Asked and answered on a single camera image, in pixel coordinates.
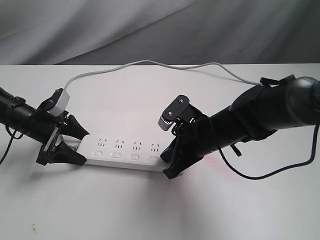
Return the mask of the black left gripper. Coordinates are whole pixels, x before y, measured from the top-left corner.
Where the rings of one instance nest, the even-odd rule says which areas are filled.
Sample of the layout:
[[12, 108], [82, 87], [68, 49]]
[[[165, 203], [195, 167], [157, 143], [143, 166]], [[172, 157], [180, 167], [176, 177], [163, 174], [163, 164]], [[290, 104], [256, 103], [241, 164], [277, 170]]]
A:
[[[41, 165], [64, 163], [83, 166], [87, 159], [60, 139], [67, 113], [64, 110], [62, 114], [54, 117], [48, 112], [49, 100], [50, 97], [44, 100], [34, 114], [36, 130], [39, 131], [36, 139], [42, 143], [36, 162]], [[84, 138], [89, 134], [72, 114], [68, 116], [65, 125], [66, 136]]]

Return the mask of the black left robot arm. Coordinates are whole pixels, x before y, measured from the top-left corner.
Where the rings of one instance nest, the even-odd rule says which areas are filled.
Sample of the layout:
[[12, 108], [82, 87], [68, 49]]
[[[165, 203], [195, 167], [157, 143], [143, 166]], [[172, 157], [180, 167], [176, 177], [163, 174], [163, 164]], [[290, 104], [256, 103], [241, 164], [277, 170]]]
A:
[[76, 118], [66, 111], [69, 100], [68, 93], [59, 88], [37, 108], [33, 108], [24, 98], [1, 89], [0, 122], [11, 141], [28, 136], [41, 143], [36, 163], [43, 166], [56, 163], [82, 166], [87, 159], [60, 139], [69, 136], [82, 140], [89, 135]]

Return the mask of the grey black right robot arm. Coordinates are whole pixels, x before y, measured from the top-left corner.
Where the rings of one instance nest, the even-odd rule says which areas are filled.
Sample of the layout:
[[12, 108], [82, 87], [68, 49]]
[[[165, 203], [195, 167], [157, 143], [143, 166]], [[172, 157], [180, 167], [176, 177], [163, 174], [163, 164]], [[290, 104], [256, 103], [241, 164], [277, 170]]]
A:
[[314, 126], [310, 158], [296, 164], [307, 166], [316, 156], [320, 83], [308, 76], [289, 75], [281, 80], [263, 77], [212, 116], [193, 106], [187, 96], [178, 95], [162, 112], [158, 125], [174, 136], [160, 155], [168, 164], [163, 171], [168, 179], [225, 147], [241, 156], [237, 143], [262, 141], [282, 129]]

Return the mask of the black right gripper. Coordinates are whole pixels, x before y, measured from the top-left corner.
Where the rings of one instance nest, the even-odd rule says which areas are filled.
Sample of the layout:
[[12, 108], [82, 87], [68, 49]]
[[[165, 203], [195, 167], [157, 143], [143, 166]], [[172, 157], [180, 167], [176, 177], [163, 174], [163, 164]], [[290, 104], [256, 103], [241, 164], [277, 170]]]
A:
[[227, 109], [210, 117], [203, 115], [193, 124], [178, 123], [171, 133], [175, 138], [160, 155], [169, 163], [169, 167], [162, 171], [169, 180], [178, 177], [205, 155], [240, 142], [248, 136], [248, 131]]

